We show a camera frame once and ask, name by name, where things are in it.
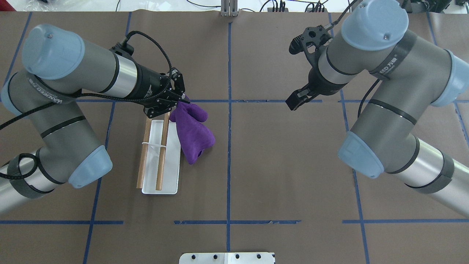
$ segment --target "metal bracket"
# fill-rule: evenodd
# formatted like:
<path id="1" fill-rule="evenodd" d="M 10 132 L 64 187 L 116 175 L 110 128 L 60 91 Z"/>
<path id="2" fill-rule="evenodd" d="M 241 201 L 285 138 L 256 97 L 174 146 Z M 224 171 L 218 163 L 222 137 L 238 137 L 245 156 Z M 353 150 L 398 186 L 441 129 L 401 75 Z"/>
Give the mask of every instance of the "metal bracket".
<path id="1" fill-rule="evenodd" d="M 221 16 L 238 16 L 238 0 L 221 0 Z"/>
<path id="2" fill-rule="evenodd" d="M 154 118 L 171 111 L 172 107 L 175 107 L 183 98 L 186 90 L 182 73 L 176 68 L 172 68 L 166 81 L 170 82 L 171 80 L 174 82 L 174 88 L 170 84 L 169 90 L 164 90 L 153 104 L 144 107 L 144 113 L 148 118 Z"/>

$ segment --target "black band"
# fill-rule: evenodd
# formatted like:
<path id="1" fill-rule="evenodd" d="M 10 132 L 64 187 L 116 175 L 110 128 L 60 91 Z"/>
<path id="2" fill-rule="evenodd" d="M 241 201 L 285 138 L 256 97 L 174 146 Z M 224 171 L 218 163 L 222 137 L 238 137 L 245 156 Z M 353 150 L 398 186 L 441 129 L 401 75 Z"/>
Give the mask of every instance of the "black band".
<path id="1" fill-rule="evenodd" d="M 412 155 L 412 158 L 409 160 L 409 162 L 407 162 L 407 164 L 404 165 L 404 167 L 398 169 L 397 171 L 388 172 L 389 174 L 396 174 L 396 173 L 401 173 L 405 171 L 417 159 L 418 153 L 420 152 L 420 140 L 416 136 L 414 136 L 414 138 L 416 139 L 416 147 L 415 147 L 414 154 Z"/>
<path id="2" fill-rule="evenodd" d="M 338 73 L 340 73 L 340 74 L 343 74 L 343 75 L 349 75 L 349 76 L 357 75 L 357 74 L 358 74 L 358 73 L 346 73 L 346 72 L 343 72 L 343 71 L 339 70 L 338 68 L 336 68 L 336 67 L 332 64 L 331 60 L 329 60 L 329 55 L 328 55 L 327 51 L 328 51 L 328 49 L 325 51 L 325 57 L 326 57 L 326 59 L 327 59 L 327 62 L 328 62 L 329 65 L 332 67 L 332 69 L 334 69 L 336 72 L 338 72 Z"/>
<path id="3" fill-rule="evenodd" d="M 31 168 L 31 170 L 26 173 L 26 174 L 21 174 L 20 170 L 20 161 L 24 158 L 30 158 L 33 160 L 34 164 Z M 36 157 L 31 154 L 31 153 L 21 153 L 20 155 L 14 157 L 10 162 L 7 163 L 7 174 L 1 173 L 1 177 L 9 180 L 15 180 L 15 179 L 24 179 L 29 176 L 31 176 L 36 169 L 38 168 L 38 162 Z"/>
<path id="4" fill-rule="evenodd" d="M 440 174 L 431 183 L 421 187 L 406 185 L 421 194 L 434 194 L 446 187 L 453 179 L 454 160 L 444 152 L 441 152 L 441 154 L 443 155 L 443 168 L 441 168 Z"/>
<path id="5" fill-rule="evenodd" d="M 119 59 L 117 58 L 117 54 L 115 54 L 115 53 L 113 53 L 113 54 L 114 54 L 114 59 L 116 60 L 116 69 L 114 71 L 114 77 L 111 80 L 111 83 L 106 87 L 106 89 L 102 90 L 99 93 L 105 93 L 105 92 L 109 91 L 109 89 L 111 89 L 114 86 L 114 84 L 116 83 L 117 76 L 119 75 Z"/>
<path id="6" fill-rule="evenodd" d="M 81 93 L 81 90 L 74 94 L 61 93 L 48 86 L 38 76 L 30 72 L 26 72 L 25 75 L 28 83 L 31 85 L 31 87 L 33 87 L 34 90 L 56 104 L 67 104 L 73 102 L 77 98 L 77 95 Z"/>
<path id="7" fill-rule="evenodd" d="M 392 112 L 396 113 L 397 115 L 407 119 L 412 124 L 414 124 L 414 125 L 417 124 L 417 119 L 415 119 L 413 116 L 409 115 L 408 113 L 406 113 L 406 112 L 400 110 L 399 108 L 397 108 L 395 106 L 392 106 L 388 103 L 385 103 L 383 101 L 376 100 L 376 99 L 371 99 L 370 104 L 375 104 L 375 105 L 381 106 L 383 108 L 386 108 L 387 110 L 392 111 Z"/>
<path id="8" fill-rule="evenodd" d="M 39 157 L 39 152 L 40 152 L 40 150 L 41 150 L 41 149 L 39 148 L 39 149 L 36 151 L 36 158 L 37 158 L 37 160 L 38 160 L 38 168 L 39 168 L 39 170 L 41 171 L 41 173 L 44 175 L 44 177 L 45 177 L 46 179 L 48 179 L 49 181 L 51 181 L 51 182 L 53 182 L 53 183 L 55 183 L 55 184 L 58 184 L 58 185 L 64 184 L 65 182 L 59 182 L 59 181 L 57 181 L 56 179 L 52 178 L 52 177 L 49 175 L 49 173 L 47 173 L 47 172 L 45 171 L 45 169 L 44 169 L 44 167 L 42 166 L 42 163 L 41 163 L 41 158 Z"/>
<path id="9" fill-rule="evenodd" d="M 54 133 L 55 131 L 57 131 L 57 130 L 63 128 L 63 127 L 66 127 L 66 126 L 68 126 L 68 125 L 71 125 L 71 124 L 73 124 L 73 123 L 76 123 L 76 122 L 78 122 L 78 121 L 82 121 L 82 120 L 85 120 L 85 119 L 86 119 L 86 118 L 85 118 L 84 116 L 77 116 L 77 117 L 75 117 L 75 118 L 72 118 L 72 119 L 69 119 L 69 120 L 67 120 L 67 121 L 65 121 L 65 122 L 62 122 L 62 123 L 60 123 L 60 124 L 58 124 L 58 125 L 55 125 L 55 126 L 49 128 L 48 130 L 42 132 L 42 133 L 41 133 L 41 138 L 45 138 L 47 135 L 52 134 L 52 133 Z"/>
<path id="10" fill-rule="evenodd" d="M 34 186 L 29 185 L 24 179 L 14 179 L 10 181 L 11 186 L 22 196 L 29 199 L 37 199 L 45 194 L 51 193 L 54 189 L 43 192 L 36 189 Z"/>
<path id="11" fill-rule="evenodd" d="M 391 74 L 407 57 L 410 50 L 414 47 L 416 40 L 416 34 L 411 31 L 406 31 L 402 39 L 396 44 L 396 46 L 394 46 L 394 49 L 389 53 L 389 55 L 378 67 L 370 71 L 370 74 L 383 81 L 389 80 L 389 74 Z"/>

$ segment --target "white floor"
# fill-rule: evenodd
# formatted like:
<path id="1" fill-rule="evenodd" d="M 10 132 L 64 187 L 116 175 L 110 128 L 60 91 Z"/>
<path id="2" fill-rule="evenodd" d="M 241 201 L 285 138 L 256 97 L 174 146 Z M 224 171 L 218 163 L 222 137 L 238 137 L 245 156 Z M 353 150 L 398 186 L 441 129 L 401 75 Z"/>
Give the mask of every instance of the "white floor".
<path id="1" fill-rule="evenodd" d="M 48 0 L 49 4 L 38 0 L 8 0 L 18 11 L 115 11 L 118 0 Z M 219 6 L 220 0 L 191 0 L 206 6 Z M 238 0 L 238 8 L 249 8 L 259 11 L 265 0 Z M 304 12 L 308 3 L 287 0 L 286 7 L 290 12 Z M 348 5 L 346 0 L 329 0 L 324 6 L 329 12 L 342 12 Z M 195 6 L 186 0 L 121 0 L 118 11 L 134 11 L 147 9 L 152 11 L 207 11 L 219 8 L 204 8 Z M 445 13 L 466 14 L 467 9 L 451 4 Z"/>

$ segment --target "white mounting plate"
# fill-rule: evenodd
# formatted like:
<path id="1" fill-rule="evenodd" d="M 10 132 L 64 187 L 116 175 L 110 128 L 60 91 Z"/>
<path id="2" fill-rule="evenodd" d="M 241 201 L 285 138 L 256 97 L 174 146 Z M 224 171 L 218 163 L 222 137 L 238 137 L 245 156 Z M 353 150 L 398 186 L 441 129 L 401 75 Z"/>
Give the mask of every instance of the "white mounting plate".
<path id="1" fill-rule="evenodd" d="M 161 144 L 163 120 L 152 120 L 150 128 L 151 144 Z M 148 146 L 145 164 L 144 194 L 176 194 L 179 182 L 179 163 L 181 160 L 181 144 L 177 136 L 176 123 L 169 122 L 168 140 L 166 144 L 165 167 L 163 170 L 163 187 L 156 190 L 156 175 L 158 173 L 160 147 Z"/>
<path id="2" fill-rule="evenodd" d="M 275 264 L 275 253 L 185 253 L 179 258 L 179 264 Z"/>

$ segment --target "black cable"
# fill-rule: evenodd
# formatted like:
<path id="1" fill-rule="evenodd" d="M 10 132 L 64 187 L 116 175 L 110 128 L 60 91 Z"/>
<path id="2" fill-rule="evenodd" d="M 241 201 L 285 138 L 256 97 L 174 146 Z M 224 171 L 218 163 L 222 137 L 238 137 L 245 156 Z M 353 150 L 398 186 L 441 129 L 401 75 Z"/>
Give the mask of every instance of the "black cable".
<path id="1" fill-rule="evenodd" d="M 8 175 L 8 174 L 0 173 L 0 178 L 9 179 L 9 180 L 24 179 L 24 178 L 27 178 L 27 177 L 31 176 L 36 171 L 36 169 L 38 168 L 38 164 L 39 164 L 38 157 L 34 156 L 33 154 L 31 154 L 31 153 L 21 153 L 18 156 L 18 158 L 19 158 L 18 165 L 20 164 L 20 161 L 24 158 L 32 159 L 34 161 L 34 164 L 31 168 L 31 170 L 26 174 L 21 174 L 21 171 L 18 171 L 16 175 Z"/>
<path id="2" fill-rule="evenodd" d="M 43 105 L 43 106 L 34 108 L 34 109 L 29 110 L 29 111 L 27 111 L 27 112 L 24 112 L 24 113 L 20 114 L 19 116 L 14 117 L 14 118 L 12 118 L 12 119 L 6 121 L 5 123 L 1 124 L 1 125 L 0 125 L 0 130 L 4 129 L 5 127 L 7 127 L 7 126 L 9 126 L 9 125 L 11 125 L 11 124 L 13 124 L 14 122 L 20 120 L 21 118 L 27 117 L 27 116 L 29 116 L 30 114 L 34 114 L 34 113 L 36 113 L 37 111 L 44 110 L 44 109 L 46 109 L 46 108 L 48 108 L 48 107 L 51 107 L 51 106 L 53 106 L 53 105 L 55 105 L 55 103 L 50 102 L 50 103 L 45 104 L 45 105 Z"/>
<path id="3" fill-rule="evenodd" d="M 305 12 L 308 11 L 308 7 L 310 7 L 310 5 L 313 5 L 313 9 L 314 9 L 314 3 L 309 3 L 309 4 L 306 6 L 306 8 L 304 9 Z"/>
<path id="4" fill-rule="evenodd" d="M 267 1 L 262 5 L 261 10 L 259 10 L 259 12 L 262 12 L 262 9 L 263 9 L 263 8 L 265 7 L 265 5 L 266 5 L 268 2 L 270 2 L 270 1 L 272 1 L 272 4 L 273 4 L 273 7 L 272 7 L 272 8 L 274 8 L 274 7 L 275 7 L 275 2 L 277 2 L 277 0 L 267 0 Z"/>
<path id="5" fill-rule="evenodd" d="M 366 98 L 368 97 L 368 95 L 370 95 L 370 93 L 373 91 L 373 89 L 376 87 L 378 83 L 379 83 L 379 79 L 376 79 L 373 85 L 368 89 L 368 91 L 363 96 L 362 101 L 360 102 L 360 106 L 358 107 L 357 118 L 359 118 L 360 114 L 362 113 L 363 103 L 365 103 Z"/>
<path id="6" fill-rule="evenodd" d="M 357 1 L 358 0 L 353 0 L 348 5 L 348 7 L 344 10 L 344 12 L 342 12 L 342 14 L 339 16 L 339 18 L 336 21 L 332 22 L 332 25 L 334 25 L 334 26 L 337 25 L 342 20 L 342 18 L 345 16 L 345 13 L 347 13 L 347 10 L 349 10 L 352 7 L 352 5 L 354 5 Z"/>
<path id="7" fill-rule="evenodd" d="M 195 5 L 195 6 L 199 6 L 199 7 L 203 7 L 203 8 L 220 8 L 220 7 L 221 7 L 221 6 L 204 6 L 204 5 L 196 4 L 196 3 L 191 2 L 191 1 L 189 1 L 189 0 L 186 0 L 186 1 L 189 2 L 189 3 L 191 3 L 191 4 L 193 4 L 193 5 Z"/>

